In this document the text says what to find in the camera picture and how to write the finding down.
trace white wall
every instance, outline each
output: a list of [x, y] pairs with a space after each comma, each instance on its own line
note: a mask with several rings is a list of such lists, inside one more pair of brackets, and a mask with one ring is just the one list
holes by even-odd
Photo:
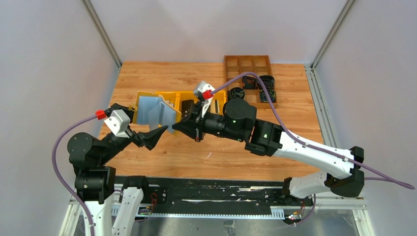
[[122, 61], [310, 63], [346, 0], [92, 0]]
[[[52, 146], [107, 106], [118, 70], [79, 0], [3, 0], [0, 32], [0, 235], [56, 236], [70, 195]], [[98, 129], [91, 121], [79, 131]], [[67, 139], [58, 165], [73, 185]]]
[[[358, 0], [317, 69], [341, 146], [363, 147], [366, 164], [414, 186], [416, 11], [415, 1]], [[363, 195], [376, 235], [416, 235], [417, 191], [372, 181]]]

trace cable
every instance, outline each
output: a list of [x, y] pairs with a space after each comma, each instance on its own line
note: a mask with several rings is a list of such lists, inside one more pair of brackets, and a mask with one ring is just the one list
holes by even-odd
[[[278, 115], [278, 113], [276, 112], [276, 110], [275, 110], [275, 108], [274, 108], [274, 106], [273, 106], [273, 103], [272, 103], [272, 101], [271, 101], [271, 98], [269, 97], [269, 94], [268, 94], [268, 91], [267, 91], [267, 88], [265, 87], [265, 85], [264, 85], [264, 82], [262, 81], [262, 79], [257, 75], [257, 74], [255, 74], [254, 72], [244, 72], [244, 73], [242, 73], [242, 74], [240, 74], [240, 75], [238, 75], [238, 76], [236, 76], [236, 77], [234, 77], [233, 79], [231, 79], [231, 80], [229, 80], [228, 82], [226, 82], [225, 84], [223, 84], [222, 86], [220, 86], [219, 88], [217, 88], [217, 89], [215, 89], [214, 91], [212, 91], [211, 92], [211, 94], [212, 95], [214, 95], [215, 93], [217, 93], [217, 92], [219, 92], [220, 90], [222, 90], [222, 89], [224, 89], [224, 88], [226, 88], [229, 84], [231, 84], [231, 83], [233, 83], [234, 81], [236, 81], [236, 80], [238, 80], [238, 79], [240, 79], [241, 77], [243, 77], [243, 76], [247, 76], [247, 75], [252, 75], [252, 76], [255, 76], [255, 78], [258, 80], [258, 83], [261, 85], [261, 87], [262, 87], [262, 89], [264, 90], [264, 92], [265, 92], [265, 95], [267, 96], [267, 99], [268, 99], [268, 103], [269, 103], [269, 105], [271, 106], [271, 108], [272, 108], [272, 112], [274, 113], [274, 115], [275, 115], [275, 118], [278, 120], [278, 122], [279, 122], [279, 124], [281, 125], [281, 127], [284, 129], [284, 131], [288, 134], [288, 136], [290, 136], [294, 141], [296, 141], [297, 143], [299, 143], [299, 144], [302, 144], [303, 146], [306, 146], [306, 147], [309, 147], [309, 148], [312, 148], [312, 149], [314, 149], [314, 150], [317, 150], [317, 151], [322, 151], [322, 152], [324, 152], [324, 153], [327, 153], [327, 154], [330, 154], [330, 155], [333, 155], [333, 156], [336, 156], [336, 157], [338, 157], [338, 158], [340, 158], [340, 159], [342, 159], [342, 160], [345, 160], [345, 156], [343, 156], [343, 155], [341, 155], [341, 154], [338, 154], [338, 153], [336, 153], [336, 152], [333, 152], [333, 151], [330, 151], [330, 150], [327, 150], [327, 149], [324, 149], [324, 148], [321, 148], [321, 147], [317, 147], [317, 146], [314, 146], [314, 145], [311, 145], [311, 144], [306, 144], [305, 142], [303, 142], [303, 141], [301, 141], [300, 139], [298, 139], [297, 137], [295, 137], [288, 129], [287, 129], [287, 127], [284, 125], [284, 122], [282, 122], [282, 120], [281, 120], [281, 118], [279, 117], [279, 115]], [[378, 178], [378, 179], [372, 179], [372, 180], [383, 180], [383, 181], [386, 181], [386, 182], [392, 182], [392, 183], [396, 183], [396, 184], [398, 184], [398, 185], [400, 185], [400, 186], [402, 186], [402, 187], [405, 187], [405, 188], [408, 188], [408, 189], [411, 189], [411, 190], [415, 190], [416, 188], [414, 187], [414, 186], [412, 186], [411, 184], [408, 184], [408, 183], [404, 183], [404, 182], [401, 182], [401, 181], [398, 181], [398, 180], [396, 180], [396, 179], [394, 179], [394, 178], [392, 178], [392, 177], [389, 177], [389, 176], [387, 176], [387, 175], [385, 175], [384, 173], [382, 173], [382, 172], [379, 172], [379, 171], [377, 171], [377, 170], [375, 170], [375, 169], [373, 169], [372, 167], [369, 167], [369, 166], [367, 166], [367, 165], [365, 165], [365, 164], [362, 164], [362, 163], [360, 163], [360, 162], [358, 162], [358, 161], [355, 161], [355, 160], [352, 160], [352, 159], [350, 159], [350, 158], [347, 158], [347, 161], [349, 161], [349, 162], [351, 162], [351, 163], [353, 163], [353, 164], [355, 164], [355, 165], [357, 165], [357, 166], [361, 166], [361, 167], [363, 167], [364, 169], [367, 169], [367, 170], [369, 170], [369, 171], [371, 171], [371, 172], [373, 172], [373, 173], [375, 173], [375, 174], [377, 174], [377, 175], [379, 175], [379, 176], [381, 176], [381, 177], [383, 177], [383, 178]]]
[[70, 126], [68, 129], [66, 129], [61, 135], [59, 135], [58, 139], [55, 141], [54, 144], [54, 148], [52, 149], [52, 166], [54, 167], [54, 171], [55, 174], [57, 175], [58, 179], [60, 180], [60, 182], [64, 185], [64, 187], [66, 188], [66, 190], [68, 190], [69, 193], [71, 193], [71, 195], [78, 201], [78, 203], [80, 203], [81, 207], [84, 209], [86, 215], [87, 215], [87, 219], [89, 220], [89, 228], [90, 228], [90, 234], [91, 236], [94, 236], [94, 227], [93, 227], [93, 221], [92, 221], [92, 217], [91, 217], [91, 213], [89, 208], [87, 207], [87, 205], [83, 202], [83, 200], [81, 200], [81, 198], [74, 192], [74, 190], [72, 190], [72, 188], [68, 185], [67, 182], [65, 182], [64, 178], [62, 177], [60, 171], [58, 170], [58, 165], [57, 165], [57, 149], [58, 149], [58, 145], [60, 144], [62, 138], [72, 129], [74, 129], [75, 127], [96, 119], [96, 115], [88, 117], [86, 119], [83, 119], [75, 124], [73, 124], [72, 126]]

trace purple hose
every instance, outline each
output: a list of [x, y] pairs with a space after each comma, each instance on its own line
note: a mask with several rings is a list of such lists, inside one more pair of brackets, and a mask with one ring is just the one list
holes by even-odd
[[[234, 81], [236, 81], [236, 80], [240, 79], [241, 77], [243, 77], [243, 76], [247, 76], [247, 75], [255, 76], [255, 78], [258, 80], [259, 84], [261, 85], [262, 89], [263, 89], [263, 90], [264, 90], [264, 92], [265, 92], [265, 95], [266, 95], [266, 97], [267, 97], [268, 103], [269, 103], [269, 105], [270, 105], [270, 106], [271, 106], [271, 108], [272, 108], [272, 112], [274, 113], [274, 115], [275, 115], [276, 119], [278, 120], [279, 124], [280, 124], [280, 125], [281, 125], [281, 127], [284, 129], [284, 131], [288, 134], [288, 136], [290, 136], [290, 137], [291, 137], [294, 141], [296, 141], [296, 142], [298, 142], [298, 143], [302, 144], [303, 146], [307, 146], [307, 147], [309, 147], [309, 148], [312, 148], [312, 149], [315, 149], [315, 150], [318, 150], [318, 151], [325, 152], [325, 153], [327, 153], [327, 154], [330, 154], [330, 155], [336, 156], [336, 157], [338, 157], [338, 158], [340, 158], [340, 159], [345, 159], [345, 156], [343, 156], [343, 155], [341, 155], [341, 154], [338, 154], [338, 153], [336, 153], [336, 152], [333, 152], [333, 151], [330, 151], [330, 150], [327, 150], [327, 149], [324, 149], [324, 148], [321, 148], [321, 147], [317, 147], [317, 146], [314, 146], [314, 145], [311, 145], [311, 144], [306, 145], [306, 143], [305, 143], [305, 142], [303, 142], [303, 141], [301, 141], [300, 139], [298, 139], [297, 137], [295, 137], [295, 136], [294, 136], [294, 135], [293, 135], [293, 134], [292, 134], [292, 133], [291, 133], [291, 132], [287, 129], [287, 127], [284, 125], [284, 122], [282, 122], [281, 118], [279, 117], [278, 113], [276, 112], [276, 110], [275, 110], [275, 108], [274, 108], [274, 106], [273, 106], [273, 103], [272, 103], [272, 101], [271, 101], [271, 98], [270, 98], [270, 96], [269, 96], [269, 94], [268, 94], [267, 88], [266, 88], [266, 87], [265, 87], [265, 85], [264, 85], [264, 82], [261, 80], [261, 78], [260, 78], [257, 74], [255, 74], [255, 73], [253, 73], [253, 72], [244, 72], [244, 73], [242, 73], [242, 74], [240, 74], [240, 75], [238, 75], [238, 76], [234, 77], [233, 79], [229, 80], [227, 83], [223, 84], [223, 85], [222, 85], [222, 86], [220, 86], [219, 88], [217, 88], [217, 89], [215, 89], [214, 91], [212, 91], [212, 92], [211, 92], [211, 94], [213, 95], [213, 94], [215, 94], [215, 93], [219, 92], [220, 90], [222, 90], [222, 89], [224, 89], [225, 87], [227, 87], [229, 84], [231, 84], [231, 83], [233, 83]], [[405, 188], [408, 188], [408, 189], [412, 189], [412, 190], [416, 189], [416, 188], [415, 188], [414, 186], [412, 186], [411, 184], [408, 184], [408, 183], [404, 183], [404, 182], [398, 181], [398, 180], [396, 180], [396, 179], [394, 179], [394, 178], [392, 178], [392, 177], [389, 177], [389, 176], [385, 175], [384, 173], [379, 172], [379, 171], [377, 171], [377, 170], [373, 169], [372, 167], [369, 167], [369, 166], [367, 166], [367, 165], [365, 165], [365, 164], [362, 164], [362, 163], [357, 162], [357, 161], [355, 161], [355, 160], [352, 160], [352, 159], [350, 159], [350, 158], [348, 158], [348, 161], [349, 161], [349, 162], [352, 162], [352, 163], [353, 163], [353, 164], [355, 164], [355, 165], [361, 166], [361, 167], [363, 167], [363, 168], [365, 168], [365, 169], [367, 169], [367, 170], [369, 170], [369, 171], [371, 171], [371, 172], [373, 172], [373, 173], [375, 173], [375, 174], [377, 174], [377, 175], [379, 175], [379, 176], [383, 177], [383, 178], [372, 178], [372, 179], [368, 178], [368, 180], [384, 180], [384, 181], [386, 181], [386, 182], [396, 183], [396, 184], [398, 184], [398, 185], [400, 185], [400, 186], [403, 186], [403, 187], [405, 187]]]
[[68, 190], [69, 193], [71, 193], [72, 196], [74, 196], [74, 198], [80, 203], [80, 205], [83, 207], [84, 211], [86, 212], [87, 218], [89, 220], [89, 224], [90, 224], [90, 234], [91, 236], [94, 236], [94, 227], [93, 227], [93, 221], [92, 221], [92, 217], [91, 217], [91, 213], [87, 207], [87, 205], [83, 202], [83, 200], [81, 200], [80, 197], [78, 197], [78, 195], [74, 192], [74, 190], [72, 190], [72, 188], [68, 185], [68, 183], [65, 182], [64, 178], [62, 177], [60, 171], [58, 170], [58, 166], [57, 166], [57, 148], [58, 145], [60, 144], [62, 138], [72, 129], [74, 129], [75, 127], [79, 126], [80, 124], [83, 124], [87, 121], [96, 119], [97, 117], [91, 116], [89, 118], [83, 119], [75, 124], [73, 124], [72, 126], [70, 126], [68, 129], [66, 129], [57, 139], [57, 141], [54, 144], [54, 148], [52, 149], [52, 166], [54, 167], [54, 171], [55, 174], [57, 175], [58, 179], [60, 180], [60, 182], [64, 185], [64, 187], [66, 188], [66, 190]]

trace purple cable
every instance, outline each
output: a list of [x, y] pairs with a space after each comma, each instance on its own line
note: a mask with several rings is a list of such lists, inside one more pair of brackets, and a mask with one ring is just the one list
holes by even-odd
[[81, 200], [80, 197], [78, 197], [78, 195], [74, 192], [74, 190], [72, 190], [72, 188], [68, 185], [68, 183], [65, 182], [64, 178], [62, 177], [60, 171], [58, 170], [58, 166], [57, 166], [57, 148], [58, 145], [60, 144], [62, 138], [72, 129], [74, 129], [75, 127], [79, 126], [80, 124], [83, 124], [87, 121], [96, 119], [97, 117], [91, 116], [89, 118], [83, 119], [75, 124], [73, 124], [72, 126], [70, 126], [68, 129], [66, 129], [57, 139], [57, 141], [54, 144], [54, 148], [52, 149], [52, 166], [54, 167], [54, 171], [55, 174], [57, 175], [58, 179], [60, 180], [60, 182], [64, 185], [64, 187], [66, 188], [66, 190], [68, 190], [69, 193], [71, 193], [72, 196], [74, 196], [74, 198], [80, 203], [80, 205], [83, 207], [84, 211], [86, 212], [87, 218], [89, 220], [89, 224], [90, 224], [90, 234], [91, 236], [94, 236], [94, 227], [93, 227], [93, 221], [92, 221], [92, 217], [91, 217], [91, 213], [87, 207], [87, 205], [83, 202], [83, 200]]
[[[217, 89], [215, 89], [214, 91], [212, 91], [212, 92], [211, 92], [211, 94], [212, 94], [212, 95], [214, 95], [215, 93], [217, 93], [217, 92], [219, 92], [220, 90], [222, 90], [222, 89], [224, 89], [225, 87], [227, 87], [229, 84], [231, 84], [231, 83], [233, 83], [234, 81], [236, 81], [236, 80], [240, 79], [241, 77], [243, 77], [243, 76], [247, 76], [247, 75], [255, 76], [255, 78], [258, 80], [258, 83], [261, 85], [262, 89], [263, 89], [263, 90], [264, 90], [264, 92], [265, 92], [265, 95], [266, 95], [266, 97], [267, 97], [268, 103], [269, 103], [269, 105], [270, 105], [270, 106], [271, 106], [271, 108], [272, 108], [272, 112], [274, 113], [274, 115], [275, 115], [276, 119], [278, 120], [279, 124], [280, 124], [280, 125], [281, 125], [281, 127], [284, 129], [284, 131], [288, 134], [288, 136], [290, 136], [290, 137], [291, 137], [294, 141], [298, 142], [299, 144], [302, 144], [303, 146], [307, 146], [307, 147], [309, 147], [309, 148], [312, 148], [312, 149], [315, 149], [315, 150], [318, 150], [318, 151], [325, 152], [325, 153], [327, 153], [327, 154], [330, 154], [330, 155], [336, 156], [336, 157], [338, 157], [338, 158], [340, 158], [340, 159], [342, 159], [342, 160], [344, 160], [344, 159], [345, 159], [345, 156], [343, 156], [343, 155], [341, 155], [341, 154], [338, 154], [338, 153], [336, 153], [336, 152], [333, 152], [333, 151], [330, 151], [330, 150], [327, 150], [327, 149], [324, 149], [324, 148], [321, 148], [321, 147], [317, 147], [317, 146], [314, 146], [314, 145], [311, 145], [311, 144], [307, 144], [307, 145], [306, 145], [306, 143], [305, 143], [305, 142], [303, 142], [303, 141], [301, 141], [300, 139], [298, 139], [297, 137], [295, 137], [295, 136], [294, 136], [294, 135], [293, 135], [293, 134], [292, 134], [292, 133], [291, 133], [291, 132], [287, 129], [287, 127], [284, 125], [284, 122], [282, 122], [281, 118], [279, 117], [278, 113], [276, 112], [276, 110], [275, 110], [275, 108], [274, 108], [274, 106], [273, 106], [273, 103], [272, 103], [272, 101], [271, 101], [271, 98], [270, 98], [270, 96], [269, 96], [269, 94], [268, 94], [267, 88], [266, 88], [266, 87], [265, 87], [265, 85], [264, 85], [264, 82], [261, 80], [261, 78], [260, 78], [257, 74], [255, 74], [255, 73], [253, 73], [253, 72], [244, 72], [244, 73], [242, 73], [242, 74], [240, 74], [240, 75], [238, 75], [238, 76], [234, 77], [233, 79], [229, 80], [227, 83], [223, 84], [223, 85], [222, 85], [222, 86], [220, 86], [219, 88], [217, 88]], [[408, 189], [411, 189], [411, 190], [415, 190], [415, 189], [416, 189], [416, 188], [415, 188], [414, 186], [412, 186], [411, 184], [408, 184], [408, 183], [404, 183], [404, 182], [398, 181], [398, 180], [396, 180], [396, 179], [394, 179], [394, 178], [392, 178], [392, 177], [389, 177], [389, 176], [385, 175], [384, 173], [379, 172], [379, 171], [377, 171], [377, 170], [373, 169], [372, 167], [369, 167], [369, 166], [367, 166], [367, 165], [365, 165], [365, 164], [362, 164], [362, 163], [360, 163], [360, 162], [358, 162], [358, 161], [352, 160], [352, 159], [350, 159], [350, 158], [348, 158], [348, 161], [349, 161], [349, 162], [352, 162], [352, 163], [353, 163], [353, 164], [355, 164], [355, 165], [361, 166], [361, 167], [363, 167], [364, 169], [367, 169], [367, 170], [369, 170], [369, 171], [371, 171], [371, 172], [373, 172], [373, 173], [375, 173], [375, 174], [377, 174], [377, 175], [379, 175], [379, 176], [383, 177], [383, 178], [373, 178], [373, 179], [368, 178], [368, 180], [384, 180], [384, 181], [386, 181], [386, 182], [396, 183], [396, 184], [398, 184], [398, 185], [400, 185], [400, 186], [403, 186], [403, 187], [408, 188]]]

